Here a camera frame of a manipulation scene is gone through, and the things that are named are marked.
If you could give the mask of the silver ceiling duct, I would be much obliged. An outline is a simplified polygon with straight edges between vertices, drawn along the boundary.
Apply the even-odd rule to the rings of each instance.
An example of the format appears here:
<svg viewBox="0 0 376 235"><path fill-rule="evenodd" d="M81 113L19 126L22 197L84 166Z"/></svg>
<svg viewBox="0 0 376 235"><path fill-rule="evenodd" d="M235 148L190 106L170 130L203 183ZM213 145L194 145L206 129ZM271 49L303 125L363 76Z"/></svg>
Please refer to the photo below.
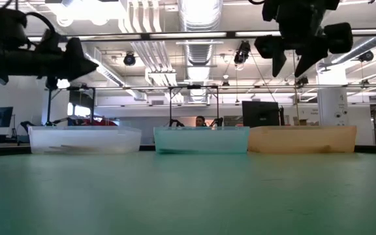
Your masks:
<svg viewBox="0 0 376 235"><path fill-rule="evenodd" d="M340 54L340 55L333 55L331 57L330 62L331 64L344 63L367 51L370 51L374 47L376 47L376 37L370 37L368 39L358 40L357 42L353 44L353 47L349 52Z"/></svg>

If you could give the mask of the black rail with light strips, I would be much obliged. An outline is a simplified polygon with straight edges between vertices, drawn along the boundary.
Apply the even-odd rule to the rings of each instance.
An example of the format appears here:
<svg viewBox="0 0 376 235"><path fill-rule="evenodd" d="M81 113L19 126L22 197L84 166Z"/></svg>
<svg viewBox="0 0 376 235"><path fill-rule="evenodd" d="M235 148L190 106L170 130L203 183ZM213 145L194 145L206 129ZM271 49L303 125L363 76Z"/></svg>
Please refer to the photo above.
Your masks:
<svg viewBox="0 0 376 235"><path fill-rule="evenodd" d="M352 34L357 37L376 37L376 28L352 29ZM162 33L124 33L124 34L99 34L99 35L61 35L61 42L73 37L82 42L127 42L149 40L213 40L213 39L251 39L259 36L281 36L278 31L201 31L201 32L162 32Z"/></svg>

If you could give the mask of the teal plastic bin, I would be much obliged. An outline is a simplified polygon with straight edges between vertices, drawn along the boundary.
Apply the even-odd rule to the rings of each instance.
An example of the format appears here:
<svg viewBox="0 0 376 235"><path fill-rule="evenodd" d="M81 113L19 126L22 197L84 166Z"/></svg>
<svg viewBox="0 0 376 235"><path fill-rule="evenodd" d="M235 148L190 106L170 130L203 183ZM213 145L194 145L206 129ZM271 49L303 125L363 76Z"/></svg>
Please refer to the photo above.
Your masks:
<svg viewBox="0 0 376 235"><path fill-rule="evenodd" d="M175 154L246 153L249 127L156 127L155 150Z"/></svg>

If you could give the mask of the white ceiling duct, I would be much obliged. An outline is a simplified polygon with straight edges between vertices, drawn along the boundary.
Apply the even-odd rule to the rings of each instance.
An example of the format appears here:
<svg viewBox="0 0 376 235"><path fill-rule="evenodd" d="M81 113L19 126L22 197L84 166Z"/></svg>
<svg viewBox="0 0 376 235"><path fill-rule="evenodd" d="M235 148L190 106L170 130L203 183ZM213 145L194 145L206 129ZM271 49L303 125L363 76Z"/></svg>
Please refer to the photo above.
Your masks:
<svg viewBox="0 0 376 235"><path fill-rule="evenodd" d="M61 27L68 27L78 20L89 20L94 25L104 25L127 14L129 0L44 0L56 15Z"/></svg>

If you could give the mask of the black workstation frame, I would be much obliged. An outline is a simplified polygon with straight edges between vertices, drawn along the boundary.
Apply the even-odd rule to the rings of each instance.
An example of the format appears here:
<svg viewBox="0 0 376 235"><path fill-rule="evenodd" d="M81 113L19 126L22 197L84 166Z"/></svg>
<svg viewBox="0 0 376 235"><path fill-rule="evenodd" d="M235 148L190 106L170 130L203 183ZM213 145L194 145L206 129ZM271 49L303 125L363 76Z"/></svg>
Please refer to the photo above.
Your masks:
<svg viewBox="0 0 376 235"><path fill-rule="evenodd" d="M213 122L210 124L210 127L213 127L216 125L217 127L221 127L223 125L223 118L220 117L219 115L219 86L201 86L201 85L188 85L188 86L171 86L171 87L147 87L146 89L151 90L151 89L163 89L167 90L169 95L170 95L170 100L169 100L169 122L173 122L174 120L172 119L172 90L177 89L178 91L181 89L214 89L216 91L215 97L217 99L217 118L213 120ZM57 89L58 92L60 91L85 91L85 90L92 90L93 93L93 100L90 106L90 119L94 119L94 110L95 110L95 99L96 99L96 87L68 87L68 88L62 88L62 89ZM47 107L47 120L45 125L54 125L56 123L60 123L60 121L50 121L50 112L51 112L51 103L52 103L52 89L46 89L48 91L48 107Z"/></svg>

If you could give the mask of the white pillar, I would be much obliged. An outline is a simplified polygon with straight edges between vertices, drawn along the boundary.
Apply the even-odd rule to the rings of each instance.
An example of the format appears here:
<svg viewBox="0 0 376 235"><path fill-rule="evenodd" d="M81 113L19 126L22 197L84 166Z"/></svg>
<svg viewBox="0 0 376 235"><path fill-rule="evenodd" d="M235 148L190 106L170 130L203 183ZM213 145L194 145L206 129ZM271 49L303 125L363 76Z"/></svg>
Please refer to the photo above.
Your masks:
<svg viewBox="0 0 376 235"><path fill-rule="evenodd" d="M320 87L317 92L317 103L320 115L320 124L325 126L349 124L347 85L345 67L334 65L317 72L317 84L333 85Z"/></svg>

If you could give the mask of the orange plastic bin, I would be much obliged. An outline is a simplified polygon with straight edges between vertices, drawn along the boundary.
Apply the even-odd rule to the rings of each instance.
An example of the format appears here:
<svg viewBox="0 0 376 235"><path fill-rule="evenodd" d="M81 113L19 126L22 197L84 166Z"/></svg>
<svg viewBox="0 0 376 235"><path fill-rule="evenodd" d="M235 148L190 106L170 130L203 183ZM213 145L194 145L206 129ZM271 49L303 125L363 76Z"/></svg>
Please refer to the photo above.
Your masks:
<svg viewBox="0 0 376 235"><path fill-rule="evenodd" d="M265 154L352 153L355 126L265 126L250 129L247 149Z"/></svg>

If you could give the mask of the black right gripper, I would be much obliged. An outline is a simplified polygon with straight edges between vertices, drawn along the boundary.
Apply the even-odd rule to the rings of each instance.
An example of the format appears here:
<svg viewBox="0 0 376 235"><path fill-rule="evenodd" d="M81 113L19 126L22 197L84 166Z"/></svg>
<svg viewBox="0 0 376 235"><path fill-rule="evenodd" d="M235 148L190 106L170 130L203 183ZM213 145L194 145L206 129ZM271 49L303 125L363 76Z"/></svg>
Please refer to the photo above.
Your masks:
<svg viewBox="0 0 376 235"><path fill-rule="evenodd" d="M299 48L301 56L294 76L301 76L321 59L331 54L344 54L353 47L351 25L347 22L327 25L321 22L327 10L336 10L340 0L264 0L263 20L278 23L280 37L265 35L255 39L260 56L272 60L272 76L280 73L287 58L285 49Z"/></svg>

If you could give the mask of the clear plastic bin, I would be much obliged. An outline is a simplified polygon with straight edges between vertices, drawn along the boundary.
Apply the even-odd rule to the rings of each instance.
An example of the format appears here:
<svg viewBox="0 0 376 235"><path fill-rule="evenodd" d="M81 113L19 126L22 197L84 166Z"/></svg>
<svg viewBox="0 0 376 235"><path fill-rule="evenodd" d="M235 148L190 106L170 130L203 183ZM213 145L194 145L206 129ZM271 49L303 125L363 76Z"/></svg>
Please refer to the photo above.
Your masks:
<svg viewBox="0 0 376 235"><path fill-rule="evenodd" d="M140 148L142 131L121 126L35 126L29 128L34 154L122 154Z"/></svg>

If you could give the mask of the silver ribbed ventilation duct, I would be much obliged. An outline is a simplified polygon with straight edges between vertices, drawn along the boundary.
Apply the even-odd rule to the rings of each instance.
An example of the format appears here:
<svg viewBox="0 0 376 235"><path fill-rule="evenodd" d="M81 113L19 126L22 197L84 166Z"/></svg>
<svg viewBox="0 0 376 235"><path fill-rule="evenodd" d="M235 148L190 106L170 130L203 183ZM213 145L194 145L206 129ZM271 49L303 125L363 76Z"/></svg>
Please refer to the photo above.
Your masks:
<svg viewBox="0 0 376 235"><path fill-rule="evenodd" d="M178 0L180 29L183 32L218 31L223 0ZM184 46L187 78L203 86L210 77L215 45L211 40L188 40Z"/></svg>

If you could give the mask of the black monitor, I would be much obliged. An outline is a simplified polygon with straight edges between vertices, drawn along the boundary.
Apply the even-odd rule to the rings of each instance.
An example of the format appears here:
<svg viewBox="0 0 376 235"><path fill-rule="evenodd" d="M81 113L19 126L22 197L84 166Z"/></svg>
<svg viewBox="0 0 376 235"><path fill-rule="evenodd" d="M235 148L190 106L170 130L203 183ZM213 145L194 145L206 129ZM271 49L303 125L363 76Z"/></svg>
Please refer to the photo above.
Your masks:
<svg viewBox="0 0 376 235"><path fill-rule="evenodd" d="M279 106L277 102L243 101L243 126L279 126Z"/></svg>

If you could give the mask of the red object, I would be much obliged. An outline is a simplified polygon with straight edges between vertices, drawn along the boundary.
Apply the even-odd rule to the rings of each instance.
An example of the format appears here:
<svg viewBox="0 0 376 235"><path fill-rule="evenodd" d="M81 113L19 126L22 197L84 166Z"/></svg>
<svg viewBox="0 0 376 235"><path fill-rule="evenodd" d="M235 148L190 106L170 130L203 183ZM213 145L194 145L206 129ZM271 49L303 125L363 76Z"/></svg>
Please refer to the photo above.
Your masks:
<svg viewBox="0 0 376 235"><path fill-rule="evenodd" d="M68 126L116 126L113 121L108 121L106 119L101 119L97 121L95 119L86 119L86 118L78 118L78 119L67 119Z"/></svg>

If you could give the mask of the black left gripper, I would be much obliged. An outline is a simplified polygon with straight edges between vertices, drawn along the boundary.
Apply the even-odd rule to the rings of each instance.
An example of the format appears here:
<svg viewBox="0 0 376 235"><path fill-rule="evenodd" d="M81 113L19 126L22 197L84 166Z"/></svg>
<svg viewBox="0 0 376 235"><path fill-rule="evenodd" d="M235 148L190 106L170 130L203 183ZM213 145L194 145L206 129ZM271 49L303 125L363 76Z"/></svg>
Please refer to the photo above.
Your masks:
<svg viewBox="0 0 376 235"><path fill-rule="evenodd" d="M71 82L97 70L99 65L86 58L81 40L73 37L67 42L65 56L75 67L71 67L65 75L61 70L63 51L58 46L62 39L59 33L45 31L34 50L0 49L0 83L6 85L9 76L36 76L37 79L46 76L49 79L47 84L53 85L55 79Z"/></svg>

